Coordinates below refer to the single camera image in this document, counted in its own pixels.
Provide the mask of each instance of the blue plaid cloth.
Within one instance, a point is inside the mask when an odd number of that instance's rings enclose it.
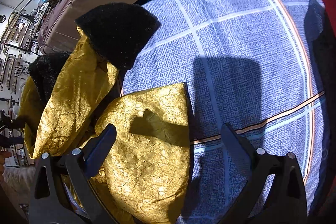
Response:
[[[144,7],[162,26],[127,72],[123,91],[188,85],[197,141],[177,223],[216,223],[246,182],[221,143],[226,122],[256,148],[296,154],[309,209],[329,134],[311,49],[323,29],[322,0],[154,0]]]

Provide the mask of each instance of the red fabric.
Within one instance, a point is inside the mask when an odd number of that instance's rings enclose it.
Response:
[[[323,0],[325,4],[325,10],[329,17],[331,26],[336,36],[336,0]]]

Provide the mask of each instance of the gold fabric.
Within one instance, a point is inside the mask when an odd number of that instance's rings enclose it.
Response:
[[[117,139],[105,159],[117,205],[145,223],[175,223],[189,175],[189,131],[183,84],[113,100],[95,127],[108,123]]]
[[[33,158],[46,151],[60,156],[77,145],[89,126],[91,113],[114,85],[117,72],[83,35],[58,75],[43,111]]]
[[[46,151],[58,156],[83,147],[112,123],[117,129],[116,142],[100,173],[90,180],[98,197],[120,224],[134,224],[133,215],[144,223],[175,223],[189,176],[184,85],[116,98],[93,130],[90,115],[113,87],[118,71],[79,32],[82,38],[62,68],[44,110],[34,83],[27,81],[21,112],[32,115],[33,122],[25,128],[31,157]],[[63,179],[77,199],[69,180]]]

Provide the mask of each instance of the hand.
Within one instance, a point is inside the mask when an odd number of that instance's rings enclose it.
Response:
[[[11,152],[8,152],[8,151],[0,152],[0,182],[4,181],[2,174],[5,171],[5,168],[3,166],[5,164],[5,159],[11,156],[12,156]]]

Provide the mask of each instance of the black fur trim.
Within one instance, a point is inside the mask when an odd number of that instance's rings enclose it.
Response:
[[[71,52],[53,52],[41,55],[29,65],[30,76],[44,106],[50,99],[57,76],[70,54]]]
[[[131,69],[160,27],[157,17],[136,4],[100,5],[76,19],[95,51],[118,69]]]

